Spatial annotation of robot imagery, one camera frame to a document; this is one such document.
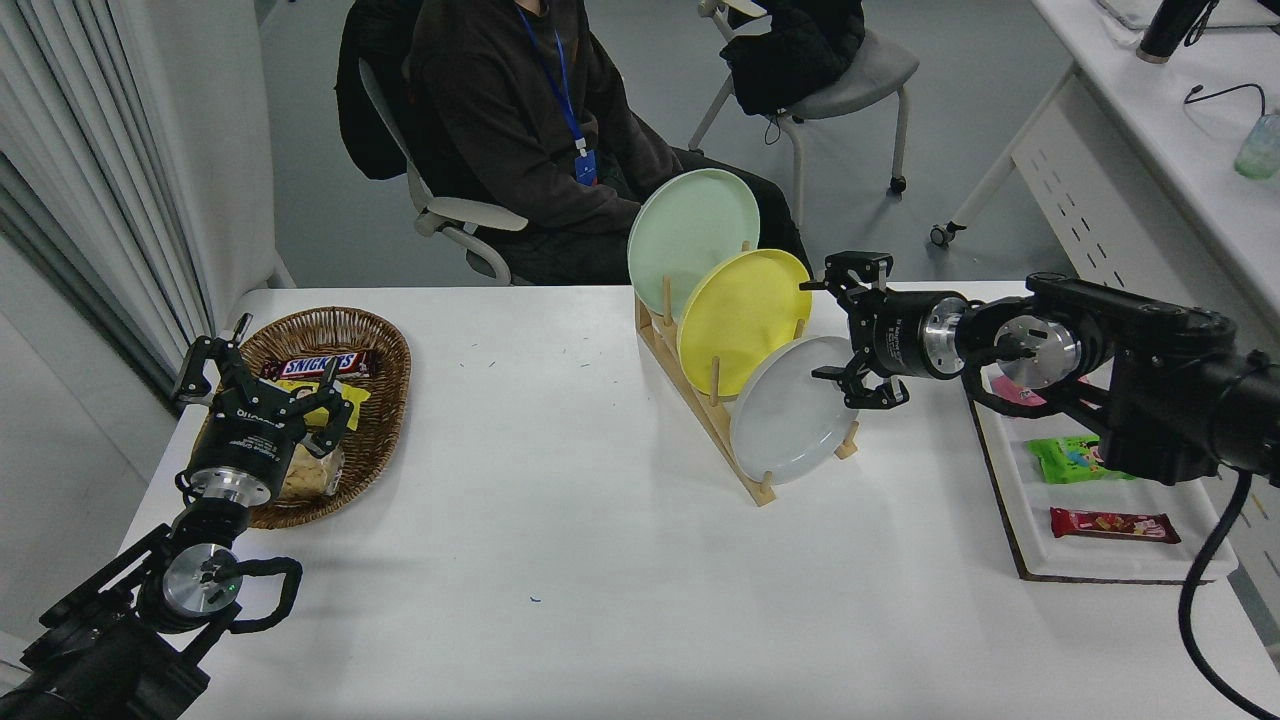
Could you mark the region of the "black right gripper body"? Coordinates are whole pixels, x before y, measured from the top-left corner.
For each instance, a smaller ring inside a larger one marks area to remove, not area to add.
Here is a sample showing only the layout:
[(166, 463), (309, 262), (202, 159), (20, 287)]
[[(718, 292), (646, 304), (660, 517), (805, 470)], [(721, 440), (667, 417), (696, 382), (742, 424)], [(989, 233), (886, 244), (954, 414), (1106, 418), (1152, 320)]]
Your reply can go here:
[(929, 375), (923, 328), (929, 314), (924, 291), (861, 287), (847, 292), (852, 356), (847, 369), (881, 377)]

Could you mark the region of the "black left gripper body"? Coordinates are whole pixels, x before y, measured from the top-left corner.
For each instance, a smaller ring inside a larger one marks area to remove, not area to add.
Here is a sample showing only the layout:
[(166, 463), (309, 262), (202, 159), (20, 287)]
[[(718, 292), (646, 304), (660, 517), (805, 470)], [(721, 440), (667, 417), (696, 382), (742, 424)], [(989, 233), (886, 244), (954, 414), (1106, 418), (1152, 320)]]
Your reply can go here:
[(250, 487), (282, 487), (305, 423), (289, 396), (214, 398), (210, 418), (192, 451), (192, 486), (239, 480)]

